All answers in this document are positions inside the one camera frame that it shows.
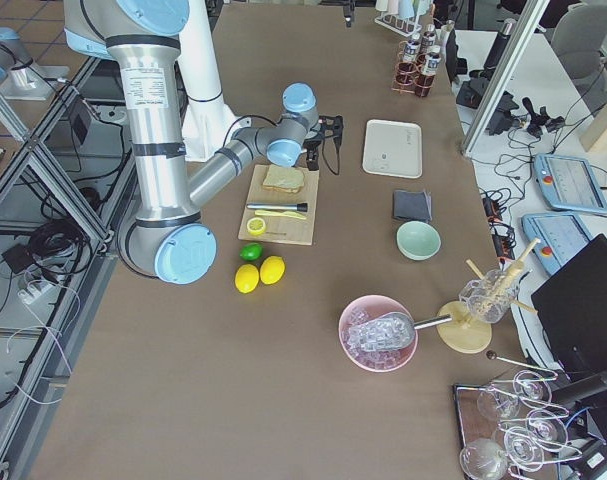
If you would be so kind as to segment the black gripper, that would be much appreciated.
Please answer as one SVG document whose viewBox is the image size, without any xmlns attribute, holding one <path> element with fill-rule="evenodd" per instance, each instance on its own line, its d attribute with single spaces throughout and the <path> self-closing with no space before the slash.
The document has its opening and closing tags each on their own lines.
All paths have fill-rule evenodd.
<svg viewBox="0 0 607 480">
<path fill-rule="evenodd" d="M 305 142 L 305 150 L 306 150 L 306 167 L 309 171 L 318 171 L 319 170 L 319 147 L 321 146 L 321 141 L 306 141 Z"/>
</svg>

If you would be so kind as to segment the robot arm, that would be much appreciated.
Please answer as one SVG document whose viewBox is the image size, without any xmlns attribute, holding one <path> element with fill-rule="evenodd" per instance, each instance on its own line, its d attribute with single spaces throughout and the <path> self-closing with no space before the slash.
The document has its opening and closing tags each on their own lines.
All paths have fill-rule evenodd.
<svg viewBox="0 0 607 480">
<path fill-rule="evenodd" d="M 45 101 L 68 73 L 67 66 L 39 65 L 16 31 L 0 27 L 0 93 L 6 99 Z"/>
<path fill-rule="evenodd" d="M 228 108 L 201 1 L 68 1 L 69 46 L 119 65 L 141 204 L 121 240 L 138 272 L 174 284 L 207 273 L 216 255 L 202 207 L 256 158 L 294 165 L 319 115 L 313 90 L 288 86 L 268 127 Z"/>
</svg>

